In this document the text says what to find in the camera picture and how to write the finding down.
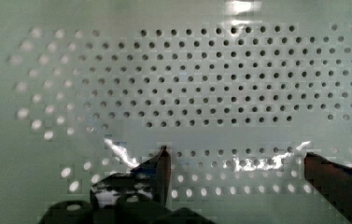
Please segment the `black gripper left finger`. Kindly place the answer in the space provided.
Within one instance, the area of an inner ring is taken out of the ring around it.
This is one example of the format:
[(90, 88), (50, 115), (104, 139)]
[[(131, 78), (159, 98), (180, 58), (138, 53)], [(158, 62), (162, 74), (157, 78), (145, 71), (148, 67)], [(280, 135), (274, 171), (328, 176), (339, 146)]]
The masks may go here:
[(37, 224), (215, 224), (187, 207), (166, 207), (171, 156), (166, 146), (128, 173), (115, 173), (90, 189), (90, 199), (52, 205)]

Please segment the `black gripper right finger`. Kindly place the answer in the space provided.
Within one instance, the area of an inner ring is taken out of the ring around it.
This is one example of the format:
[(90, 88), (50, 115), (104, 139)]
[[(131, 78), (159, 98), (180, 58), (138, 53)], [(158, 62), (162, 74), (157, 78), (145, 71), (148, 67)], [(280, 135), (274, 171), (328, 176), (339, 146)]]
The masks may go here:
[(352, 168), (312, 152), (303, 163), (304, 178), (352, 224)]

